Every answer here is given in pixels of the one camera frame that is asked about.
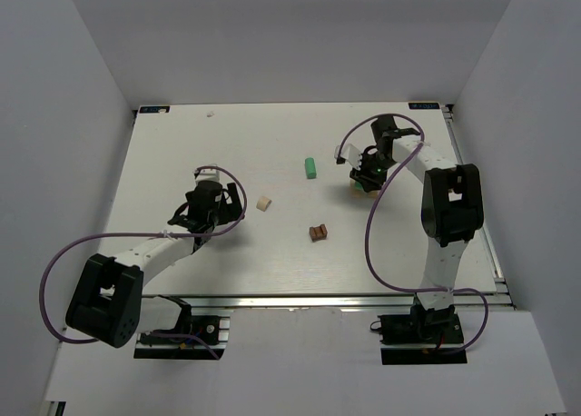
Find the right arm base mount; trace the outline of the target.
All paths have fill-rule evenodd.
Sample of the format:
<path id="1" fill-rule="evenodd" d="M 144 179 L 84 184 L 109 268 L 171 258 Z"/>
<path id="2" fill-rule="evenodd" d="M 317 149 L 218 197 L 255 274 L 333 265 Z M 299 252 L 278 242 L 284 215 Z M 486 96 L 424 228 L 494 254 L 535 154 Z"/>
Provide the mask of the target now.
<path id="1" fill-rule="evenodd" d="M 409 314 L 380 315 L 369 330 L 379 336 L 384 366 L 467 364 L 464 334 L 458 316 L 449 324 L 430 326 L 422 331 Z"/>

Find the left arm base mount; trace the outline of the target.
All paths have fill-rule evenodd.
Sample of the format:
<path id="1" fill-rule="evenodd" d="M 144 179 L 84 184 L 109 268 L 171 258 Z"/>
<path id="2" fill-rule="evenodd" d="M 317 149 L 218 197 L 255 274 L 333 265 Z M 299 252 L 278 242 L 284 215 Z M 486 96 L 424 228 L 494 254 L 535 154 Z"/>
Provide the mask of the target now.
<path id="1" fill-rule="evenodd" d="M 218 361 L 225 352 L 229 319 L 196 310 L 172 296 L 144 298 L 133 357 L 157 361 Z"/>

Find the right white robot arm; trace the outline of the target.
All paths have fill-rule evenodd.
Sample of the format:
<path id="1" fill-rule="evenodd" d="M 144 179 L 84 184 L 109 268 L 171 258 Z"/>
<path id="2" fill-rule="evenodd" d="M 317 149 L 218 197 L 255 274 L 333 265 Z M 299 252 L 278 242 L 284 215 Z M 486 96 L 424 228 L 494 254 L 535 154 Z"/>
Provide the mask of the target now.
<path id="1" fill-rule="evenodd" d="M 464 251 L 484 224 L 479 170 L 458 164 L 426 143 L 423 128 L 404 114 L 377 114 L 355 125 L 352 134 L 370 124 L 374 144 L 360 151 L 343 139 L 336 147 L 337 164 L 351 166 L 350 179 L 365 193 L 375 192 L 366 222 L 364 253 L 373 277 L 397 292 L 411 293 L 421 312 L 437 317 L 453 310 L 458 268 Z M 396 176 L 408 170 L 422 184 L 420 220 L 428 252 L 417 289 L 390 284 L 379 277 L 370 259 L 370 231 L 380 199 Z"/>

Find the green cylinder block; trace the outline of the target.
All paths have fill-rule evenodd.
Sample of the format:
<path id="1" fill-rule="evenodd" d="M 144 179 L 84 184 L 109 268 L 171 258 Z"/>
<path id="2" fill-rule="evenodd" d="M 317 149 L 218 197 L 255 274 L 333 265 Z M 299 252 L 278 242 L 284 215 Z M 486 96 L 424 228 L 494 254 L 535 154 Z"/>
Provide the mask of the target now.
<path id="1" fill-rule="evenodd" d="M 307 157 L 304 160 L 304 169 L 307 179 L 315 179 L 317 177 L 317 168 L 315 160 L 312 157 Z"/>

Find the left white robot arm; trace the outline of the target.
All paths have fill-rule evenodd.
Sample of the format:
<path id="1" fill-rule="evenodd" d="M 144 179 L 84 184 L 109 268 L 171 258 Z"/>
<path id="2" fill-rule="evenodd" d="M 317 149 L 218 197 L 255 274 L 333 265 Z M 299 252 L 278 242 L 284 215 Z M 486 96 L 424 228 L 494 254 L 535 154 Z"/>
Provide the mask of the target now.
<path id="1" fill-rule="evenodd" d="M 143 311 L 143 289 L 155 276 L 197 253 L 211 238 L 231 231 L 245 216 L 248 199 L 239 183 L 199 181 L 159 233 L 143 243 L 85 262 L 65 323 L 114 348 L 136 333 Z"/>

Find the tan rectangular wood block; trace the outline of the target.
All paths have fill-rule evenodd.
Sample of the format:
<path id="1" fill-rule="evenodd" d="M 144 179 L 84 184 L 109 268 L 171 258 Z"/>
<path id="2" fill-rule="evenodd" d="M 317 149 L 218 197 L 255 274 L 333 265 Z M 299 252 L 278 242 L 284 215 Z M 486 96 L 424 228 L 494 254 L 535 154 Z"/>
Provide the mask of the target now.
<path id="1" fill-rule="evenodd" d="M 365 196 L 365 193 L 357 188 L 350 188 L 350 193 L 355 198 L 363 198 Z"/>

